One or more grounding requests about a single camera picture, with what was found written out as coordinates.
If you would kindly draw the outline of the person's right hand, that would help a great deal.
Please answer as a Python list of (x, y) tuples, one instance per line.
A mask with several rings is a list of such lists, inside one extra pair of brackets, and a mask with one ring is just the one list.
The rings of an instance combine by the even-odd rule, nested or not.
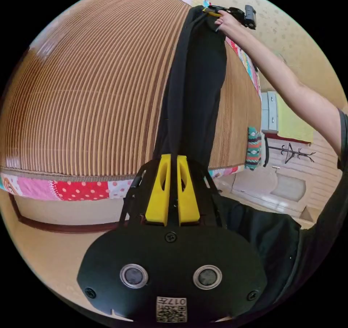
[(232, 39), (237, 30), (242, 28), (242, 25), (228, 12), (219, 10), (218, 13), (220, 16), (214, 22), (217, 30)]

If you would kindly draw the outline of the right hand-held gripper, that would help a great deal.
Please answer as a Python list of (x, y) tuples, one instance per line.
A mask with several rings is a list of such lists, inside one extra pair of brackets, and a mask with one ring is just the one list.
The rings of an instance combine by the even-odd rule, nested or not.
[(245, 23), (245, 13), (238, 8), (233, 8), (233, 7), (225, 8), (225, 7), (221, 7), (221, 6), (210, 5), (210, 6), (208, 6), (208, 9), (204, 9), (203, 12), (210, 15), (210, 16), (220, 17), (221, 14), (219, 13), (219, 11), (221, 11), (221, 10), (229, 13), (241, 25), (243, 25), (244, 27), (247, 27), (247, 24)]

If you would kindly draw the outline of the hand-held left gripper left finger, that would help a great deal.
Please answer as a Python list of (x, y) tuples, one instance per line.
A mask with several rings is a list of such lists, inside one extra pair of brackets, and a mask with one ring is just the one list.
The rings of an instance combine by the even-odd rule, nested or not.
[(171, 155), (164, 154), (159, 161), (153, 188), (145, 213), (152, 224), (167, 225), (171, 185)]

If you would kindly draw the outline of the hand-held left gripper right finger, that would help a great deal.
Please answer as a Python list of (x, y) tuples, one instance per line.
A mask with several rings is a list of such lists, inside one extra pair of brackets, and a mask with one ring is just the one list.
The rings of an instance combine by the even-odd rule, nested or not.
[(180, 224), (197, 224), (200, 213), (186, 156), (177, 156), (178, 216)]

